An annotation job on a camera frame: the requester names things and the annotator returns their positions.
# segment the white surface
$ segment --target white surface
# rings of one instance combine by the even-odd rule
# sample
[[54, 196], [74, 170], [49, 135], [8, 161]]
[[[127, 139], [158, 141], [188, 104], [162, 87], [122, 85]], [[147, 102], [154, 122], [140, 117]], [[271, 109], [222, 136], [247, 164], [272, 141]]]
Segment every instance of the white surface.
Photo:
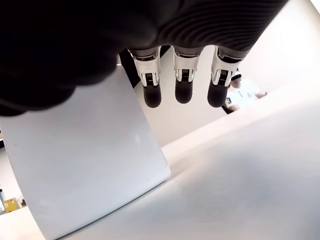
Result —
[[0, 185], [5, 199], [18, 199], [21, 196], [21, 190], [4, 147], [0, 148]]
[[[221, 108], [207, 102], [214, 47], [206, 47], [195, 73], [193, 96], [189, 103], [175, 99], [175, 72], [170, 49], [161, 58], [162, 102], [157, 108], [146, 106], [141, 84], [135, 87], [139, 103], [151, 129], [163, 147], [223, 116]], [[308, 0], [289, 0], [259, 38], [239, 69], [261, 91], [269, 93], [294, 80], [308, 82], [306, 72], [320, 76], [320, 14]]]
[[58, 107], [0, 123], [15, 177], [47, 240], [105, 216], [170, 175], [122, 66]]
[[167, 182], [64, 239], [318, 240], [317, 89], [289, 85], [163, 147]]
[[320, 0], [311, 0], [311, 2], [313, 3], [313, 5], [315, 6], [315, 8], [318, 10], [318, 12], [320, 13]]
[[0, 215], [0, 240], [45, 240], [29, 208]]
[[309, 0], [289, 0], [253, 46], [240, 71], [271, 92], [306, 72], [320, 74], [320, 14]]

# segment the robotic hand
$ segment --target robotic hand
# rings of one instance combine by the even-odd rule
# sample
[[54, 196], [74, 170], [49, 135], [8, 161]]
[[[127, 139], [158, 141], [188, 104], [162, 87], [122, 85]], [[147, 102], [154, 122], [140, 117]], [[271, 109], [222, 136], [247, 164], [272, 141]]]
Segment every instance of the robotic hand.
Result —
[[1, 9], [0, 115], [40, 111], [76, 86], [105, 79], [129, 49], [145, 102], [161, 102], [162, 45], [174, 48], [175, 96], [192, 97], [199, 55], [215, 45], [207, 99], [220, 107], [230, 78], [287, 0], [7, 1]]

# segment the black fingertip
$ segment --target black fingertip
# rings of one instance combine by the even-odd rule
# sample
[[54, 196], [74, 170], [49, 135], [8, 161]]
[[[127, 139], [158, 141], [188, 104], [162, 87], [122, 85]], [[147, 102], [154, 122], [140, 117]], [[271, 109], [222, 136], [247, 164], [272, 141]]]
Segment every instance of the black fingertip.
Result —
[[209, 90], [208, 90], [208, 103], [214, 107], [221, 107], [227, 97], [228, 87], [224, 85], [214, 85], [212, 80], [210, 80]]
[[143, 87], [144, 101], [150, 108], [156, 108], [161, 103], [160, 84], [157, 86], [149, 85]]
[[175, 80], [175, 99], [181, 104], [188, 103], [192, 97], [192, 89], [193, 81]]

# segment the black fabric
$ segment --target black fabric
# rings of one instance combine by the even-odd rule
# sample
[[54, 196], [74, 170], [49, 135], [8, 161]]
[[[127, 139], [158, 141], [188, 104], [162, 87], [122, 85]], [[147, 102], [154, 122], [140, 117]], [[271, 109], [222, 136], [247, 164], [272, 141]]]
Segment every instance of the black fabric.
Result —
[[[110, 75], [124, 49], [218, 45], [248, 51], [286, 2], [3, 1], [0, 88], [4, 92], [10, 86], [11, 92], [0, 94], [0, 104], [16, 113], [56, 106], [75, 87]], [[137, 80], [132, 78], [133, 86]], [[21, 86], [28, 93], [21, 94]], [[8, 111], [0, 109], [0, 115]]]
[[119, 53], [121, 64], [130, 80], [132, 87], [134, 88], [139, 82], [140, 77], [138, 76], [135, 61], [133, 60], [130, 52], [125, 49]]

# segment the white wall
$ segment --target white wall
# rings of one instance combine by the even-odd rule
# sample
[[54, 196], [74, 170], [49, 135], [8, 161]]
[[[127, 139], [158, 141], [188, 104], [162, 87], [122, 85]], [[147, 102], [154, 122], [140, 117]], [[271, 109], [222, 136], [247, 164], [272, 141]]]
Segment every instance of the white wall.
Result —
[[320, 74], [320, 14], [309, 0], [289, 0], [261, 35], [242, 73], [266, 91], [292, 80], [307, 84], [306, 72]]
[[[157, 108], [146, 106], [143, 89], [134, 90], [146, 118], [161, 146], [207, 125], [223, 116], [221, 108], [207, 102], [213, 46], [201, 53], [189, 103], [175, 99], [173, 53], [161, 58], [162, 102]], [[272, 91], [291, 80], [307, 84], [306, 71], [320, 76], [320, 14], [309, 0], [290, 0], [252, 48], [239, 68], [264, 91]]]
[[311, 0], [317, 11], [320, 13], [320, 0]]
[[22, 195], [4, 147], [0, 149], [0, 185], [5, 199], [18, 199]]
[[0, 226], [0, 240], [46, 240], [27, 206], [1, 215]]

